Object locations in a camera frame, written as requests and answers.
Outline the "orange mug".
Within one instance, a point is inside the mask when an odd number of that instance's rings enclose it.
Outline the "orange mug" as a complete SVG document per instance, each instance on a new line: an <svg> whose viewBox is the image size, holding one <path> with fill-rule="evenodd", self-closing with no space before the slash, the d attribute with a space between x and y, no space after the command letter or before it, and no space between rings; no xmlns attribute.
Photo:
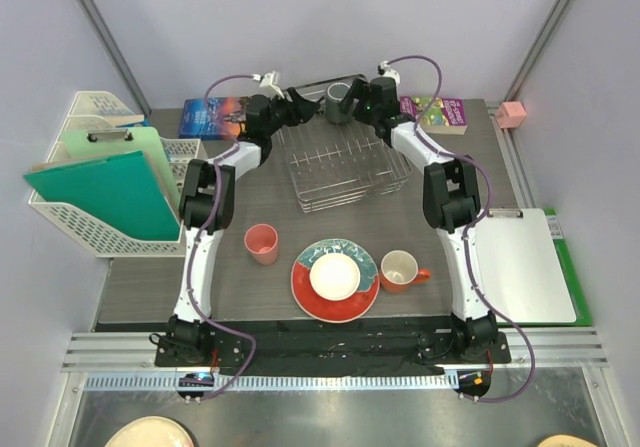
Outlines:
<svg viewBox="0 0 640 447"><path fill-rule="evenodd" d="M427 282L431 272L421 269L416 258L409 252L393 250L388 252L380 263L380 281L382 287L391 293L402 293L414 284Z"/></svg>

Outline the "red and teal floral plate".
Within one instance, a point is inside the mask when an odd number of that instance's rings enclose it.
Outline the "red and teal floral plate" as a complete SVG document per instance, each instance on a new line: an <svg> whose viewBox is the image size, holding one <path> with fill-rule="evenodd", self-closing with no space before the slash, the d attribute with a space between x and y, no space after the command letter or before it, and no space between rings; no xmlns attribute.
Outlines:
<svg viewBox="0 0 640 447"><path fill-rule="evenodd" d="M323 255L345 254L360 273L356 291L344 300L327 300L312 288L310 272ZM380 275L372 256L357 243L346 239L324 239L305 248L291 270L291 293L298 306L309 316L328 323L347 323L362 317L374 304L380 291Z"/></svg>

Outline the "pink cup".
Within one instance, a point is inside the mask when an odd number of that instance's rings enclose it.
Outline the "pink cup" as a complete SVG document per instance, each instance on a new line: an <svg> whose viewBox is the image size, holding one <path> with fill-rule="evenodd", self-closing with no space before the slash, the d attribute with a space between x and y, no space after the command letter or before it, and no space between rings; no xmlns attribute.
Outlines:
<svg viewBox="0 0 640 447"><path fill-rule="evenodd" d="M269 224L256 224L245 233L244 245L253 259L268 266L276 262L279 254L279 236Z"/></svg>

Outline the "steel wire dish rack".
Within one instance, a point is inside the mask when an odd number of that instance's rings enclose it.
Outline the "steel wire dish rack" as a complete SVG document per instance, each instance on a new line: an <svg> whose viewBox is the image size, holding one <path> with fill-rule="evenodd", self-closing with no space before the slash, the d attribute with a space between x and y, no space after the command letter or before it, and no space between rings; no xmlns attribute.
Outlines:
<svg viewBox="0 0 640 447"><path fill-rule="evenodd" d="M343 97L354 80L364 78L352 74L295 87L303 98L320 104L309 122L276 133L298 203L306 213L396 192L411 174L406 157L388 147L372 127L326 118L325 107L335 102L331 95Z"/></svg>

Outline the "orange bowl white inside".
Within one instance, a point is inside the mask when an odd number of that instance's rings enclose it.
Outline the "orange bowl white inside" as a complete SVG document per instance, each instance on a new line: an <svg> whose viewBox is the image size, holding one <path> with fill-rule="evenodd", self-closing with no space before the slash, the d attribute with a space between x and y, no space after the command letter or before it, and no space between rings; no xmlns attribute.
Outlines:
<svg viewBox="0 0 640 447"><path fill-rule="evenodd" d="M342 301L352 296L360 284L356 262L342 253L328 253L316 260L310 270L314 292L328 301Z"/></svg>

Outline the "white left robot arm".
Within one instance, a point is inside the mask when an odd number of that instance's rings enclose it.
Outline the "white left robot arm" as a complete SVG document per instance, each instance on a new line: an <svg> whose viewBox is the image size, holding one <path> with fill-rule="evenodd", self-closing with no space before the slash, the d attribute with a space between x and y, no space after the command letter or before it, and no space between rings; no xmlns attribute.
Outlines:
<svg viewBox="0 0 640 447"><path fill-rule="evenodd" d="M271 98L256 94L245 104L245 122L234 145L208 160L188 164L179 215L185 229L186 254L180 293L157 341L155 364L200 366L212 359L211 288L217 251L235 209L236 181L260 167L272 150L272 136L283 127L309 122L319 101L294 88Z"/></svg>

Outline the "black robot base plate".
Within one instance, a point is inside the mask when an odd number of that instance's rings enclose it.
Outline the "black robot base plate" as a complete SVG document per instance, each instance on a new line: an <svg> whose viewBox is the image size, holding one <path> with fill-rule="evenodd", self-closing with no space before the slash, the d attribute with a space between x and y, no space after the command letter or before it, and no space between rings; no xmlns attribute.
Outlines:
<svg viewBox="0 0 640 447"><path fill-rule="evenodd" d="M452 322L440 317L225 322L219 328L170 321L152 333L158 367L217 368L224 375L374 377L435 374L448 365L508 364L505 334L462 349Z"/></svg>

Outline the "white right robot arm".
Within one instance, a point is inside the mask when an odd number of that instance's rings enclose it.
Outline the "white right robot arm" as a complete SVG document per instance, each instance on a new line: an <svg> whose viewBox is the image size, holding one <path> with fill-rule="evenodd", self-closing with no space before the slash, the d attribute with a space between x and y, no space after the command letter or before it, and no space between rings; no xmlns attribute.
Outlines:
<svg viewBox="0 0 640 447"><path fill-rule="evenodd" d="M452 285L451 352L465 362L497 342L496 315L479 289L476 225L481 207L476 166L435 142L412 117L401 112L396 81L355 79L339 109L374 128L378 138L422 170L422 209L445 252Z"/></svg>

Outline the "grey mug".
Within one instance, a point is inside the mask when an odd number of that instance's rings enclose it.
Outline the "grey mug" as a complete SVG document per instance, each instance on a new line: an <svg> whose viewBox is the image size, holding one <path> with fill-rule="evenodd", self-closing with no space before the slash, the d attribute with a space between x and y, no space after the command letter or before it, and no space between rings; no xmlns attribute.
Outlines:
<svg viewBox="0 0 640 447"><path fill-rule="evenodd" d="M330 124L342 125L353 121L352 112L343 112L340 108L340 102L349 89L350 85L345 82L334 82L327 87L324 95L324 116Z"/></svg>

